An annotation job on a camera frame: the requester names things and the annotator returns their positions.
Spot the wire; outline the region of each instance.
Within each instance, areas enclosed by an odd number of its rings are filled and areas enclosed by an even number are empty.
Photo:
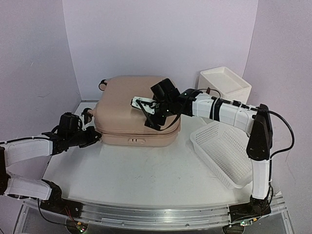
[[[39,210],[39,213],[40,213],[41,217],[42,217],[45,221],[47,221],[47,222],[49,222],[49,223],[53,223],[53,224],[62,225],[62,226],[65,226],[65,227],[72,227],[72,226],[67,225],[67,224],[65,224],[65,223],[57,223],[57,222],[53,222],[53,221],[51,221],[51,220],[47,219],[46,217],[44,217],[44,216],[43,216],[43,214],[42,214],[42,212],[41,212],[39,199],[37,199],[37,201],[38,201],[38,210]]]
[[[75,224],[77,224],[76,221],[74,221],[74,219],[72,218],[72,216],[71,216],[71,214],[70,214],[70,210],[68,210],[67,208],[65,208],[65,211],[66,211],[68,217],[70,217],[70,219],[71,219]]]
[[[271,154],[270,159],[272,159],[273,156],[276,155],[276,154],[279,154],[279,153],[291,150],[293,148],[293,146],[294,146],[294,133],[293,133],[293,130],[292,130],[291,126],[289,125],[289,123],[280,114],[278,114],[278,113],[276,113],[274,111],[264,110],[264,109],[259,109],[259,108],[251,108],[251,110],[266,112],[266,113],[269,113],[271,115],[274,115],[274,116],[278,117],[280,120],[282,120],[284,122],[284,124],[287,126],[287,128],[289,129],[289,131],[291,133],[291,136],[292,136],[292,143],[291,143],[291,145],[289,147],[285,148],[285,149],[281,149],[281,150],[275,151],[273,154]]]
[[[217,92],[217,93],[219,94],[219,98],[221,98],[221,93],[219,92],[219,90],[217,90],[217,89],[211,89],[211,88],[208,88],[208,89]]]
[[[0,145],[4,145],[4,144],[16,142],[16,141],[21,141],[21,140],[36,140],[36,139],[43,139],[43,140],[53,141],[53,140],[51,140],[49,138],[36,136],[36,137],[24,137],[24,138],[18,138],[18,139],[13,139],[13,140],[8,140],[8,141],[2,141],[2,142],[0,142]]]

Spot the table surface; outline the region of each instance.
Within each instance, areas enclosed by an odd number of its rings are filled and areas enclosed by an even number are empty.
[[[96,102],[82,102],[94,108]],[[113,146],[98,142],[53,156],[44,179],[63,197],[132,207],[198,207],[248,202],[252,185],[228,190],[195,154],[190,134],[206,123],[182,117],[177,139],[167,147]]]

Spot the black tape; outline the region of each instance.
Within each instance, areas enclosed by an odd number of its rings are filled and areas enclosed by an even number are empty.
[[[220,107],[222,106],[223,101],[221,99],[217,99],[214,105],[214,120],[220,121]]]

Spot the beige suitcase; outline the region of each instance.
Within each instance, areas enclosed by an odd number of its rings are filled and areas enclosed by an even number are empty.
[[[167,146],[180,131],[180,119],[170,128],[157,131],[144,126],[146,117],[141,110],[131,106],[134,96],[153,98],[151,87],[165,77],[120,76],[100,84],[105,90],[92,115],[102,142],[112,145]],[[166,119],[165,129],[175,119]]]

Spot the mesh basket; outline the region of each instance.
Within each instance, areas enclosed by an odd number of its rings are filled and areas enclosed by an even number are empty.
[[[193,132],[191,141],[195,152],[228,189],[240,189],[252,181],[248,137],[243,131],[214,121]]]

